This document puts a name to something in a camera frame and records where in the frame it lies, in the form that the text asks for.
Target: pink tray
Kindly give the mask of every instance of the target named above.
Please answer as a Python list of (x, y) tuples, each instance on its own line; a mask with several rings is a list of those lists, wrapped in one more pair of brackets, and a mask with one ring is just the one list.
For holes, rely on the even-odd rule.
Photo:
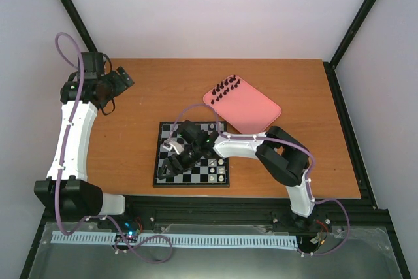
[(281, 114), (274, 101), (237, 75), (215, 85), (203, 96), (203, 102), (242, 134), (263, 132)]

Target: wall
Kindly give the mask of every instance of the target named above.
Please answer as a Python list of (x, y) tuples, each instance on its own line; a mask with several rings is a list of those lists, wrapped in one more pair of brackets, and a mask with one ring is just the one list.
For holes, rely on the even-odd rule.
[(362, 0), (74, 0), (114, 57), (330, 60)]
[(55, 51), (54, 36), (76, 31), (59, 0), (0, 3), (0, 269), (9, 279), (19, 277), (43, 211), (33, 184), (52, 162), (59, 90), (71, 71)]
[(418, 278), (418, 1), (377, 0), (337, 68), (379, 207)]

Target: chessboard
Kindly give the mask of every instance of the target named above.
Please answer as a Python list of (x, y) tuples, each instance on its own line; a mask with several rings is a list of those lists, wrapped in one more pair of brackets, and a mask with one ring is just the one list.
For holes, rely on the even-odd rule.
[[(209, 133), (216, 132), (216, 122), (195, 122), (200, 125), (201, 130)], [(154, 187), (162, 186), (229, 186), (229, 161), (227, 158), (206, 159), (202, 157), (196, 165), (183, 174), (179, 174), (174, 178), (158, 179), (158, 170), (163, 165), (163, 161), (168, 156), (174, 155), (175, 152), (168, 152), (163, 148), (162, 143), (168, 139), (170, 129), (174, 122), (160, 122), (158, 130), (157, 155), (155, 158), (155, 170), (153, 178)], [(180, 135), (177, 134), (177, 127), (174, 128), (172, 139), (177, 143), (187, 147), (187, 143)], [(221, 131), (227, 130), (227, 123), (220, 122)]]

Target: gray floor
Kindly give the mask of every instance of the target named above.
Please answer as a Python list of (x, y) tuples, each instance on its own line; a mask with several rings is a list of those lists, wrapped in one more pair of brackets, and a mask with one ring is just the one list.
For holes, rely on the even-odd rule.
[[(47, 242), (48, 232), (42, 241)], [(325, 257), (301, 258), (297, 252), (274, 249), (177, 248), (160, 265), (144, 263), (129, 253), (115, 255), (110, 246), (41, 244), (30, 278), (401, 278), (384, 234), (361, 231), (356, 237), (354, 233), (341, 250)], [(340, 241), (330, 235), (321, 250)], [(167, 249), (139, 252), (161, 259)]]

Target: black metal frame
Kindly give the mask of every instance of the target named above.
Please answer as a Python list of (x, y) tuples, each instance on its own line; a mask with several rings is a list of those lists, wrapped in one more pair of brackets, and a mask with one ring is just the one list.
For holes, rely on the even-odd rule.
[[(61, 2), (67, 10), (88, 50), (96, 51), (96, 47), (72, 1), (61, 0)], [(370, 181), (359, 150), (359, 145), (357, 143), (357, 139), (355, 138), (346, 104), (344, 103), (344, 98), (335, 73), (337, 65), (375, 2), (376, 0), (364, 0), (337, 51), (335, 52), (334, 57), (330, 62), (324, 62), (323, 65), (361, 192), (361, 199), (342, 200), (342, 203), (349, 213), (352, 225), (386, 228), (402, 276), (404, 278), (411, 278), (389, 212), (387, 210), (377, 209), (376, 200), (374, 199)], [(159, 232), (162, 226), (172, 223), (209, 223), (264, 225), (275, 231), (288, 231), (293, 235), (302, 235), (300, 231), (289, 230), (287, 227), (284, 229), (280, 226), (280, 224), (272, 222), (276, 214), (288, 210), (290, 204), (289, 199), (235, 199), (216, 197), (172, 198), (129, 195), (126, 195), (126, 198), (127, 214), (130, 216), (141, 216), (142, 221), (144, 222), (144, 227), (146, 229), (153, 229), (156, 232)], [(326, 203), (321, 205), (321, 209), (327, 213), (328, 218), (334, 225), (344, 225), (345, 218), (339, 206)], [(65, 218), (69, 221), (72, 220), (72, 217)], [(119, 217), (118, 219), (121, 222), (124, 221), (124, 217)], [(39, 246), (40, 236), (44, 230), (44, 224), (46, 221), (53, 220), (54, 218), (51, 213), (45, 212), (20, 278), (28, 278), (37, 248)], [(103, 227), (108, 227), (107, 223), (107, 221), (100, 222)]]

